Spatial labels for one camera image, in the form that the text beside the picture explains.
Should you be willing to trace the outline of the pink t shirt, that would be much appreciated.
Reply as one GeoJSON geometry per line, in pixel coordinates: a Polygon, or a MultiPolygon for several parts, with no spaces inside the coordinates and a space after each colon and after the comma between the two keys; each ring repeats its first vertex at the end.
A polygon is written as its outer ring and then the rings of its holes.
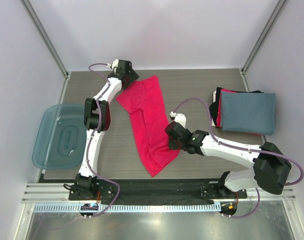
{"type": "Polygon", "coordinates": [[[158,77],[134,82],[116,100],[129,114],[142,165],[150,176],[156,176],[180,153],[168,145],[165,128],[169,121],[158,77]]]}

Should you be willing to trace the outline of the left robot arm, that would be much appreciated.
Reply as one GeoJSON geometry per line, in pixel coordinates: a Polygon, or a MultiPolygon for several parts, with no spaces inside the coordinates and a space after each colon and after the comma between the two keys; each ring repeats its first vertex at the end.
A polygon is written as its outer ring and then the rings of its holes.
{"type": "Polygon", "coordinates": [[[116,59],[111,64],[101,63],[111,72],[106,83],[94,96],[85,100],[84,125],[87,130],[83,160],[74,184],[64,187],[69,190],[69,200],[93,200],[98,196],[97,180],[102,179],[96,172],[103,137],[111,123],[110,103],[116,94],[127,89],[139,76],[129,60],[116,59]]]}

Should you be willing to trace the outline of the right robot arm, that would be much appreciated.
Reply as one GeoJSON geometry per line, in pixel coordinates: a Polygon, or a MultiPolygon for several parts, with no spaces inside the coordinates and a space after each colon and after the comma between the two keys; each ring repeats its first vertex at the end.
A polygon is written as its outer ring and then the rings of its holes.
{"type": "Polygon", "coordinates": [[[169,148],[183,150],[191,155],[222,158],[246,167],[245,170],[226,171],[217,183],[217,191],[223,198],[230,198],[238,191],[261,188],[280,195],[291,170],[291,164],[282,157],[272,143],[248,145],[218,138],[202,130],[190,132],[173,121],[166,128],[169,148]]]}

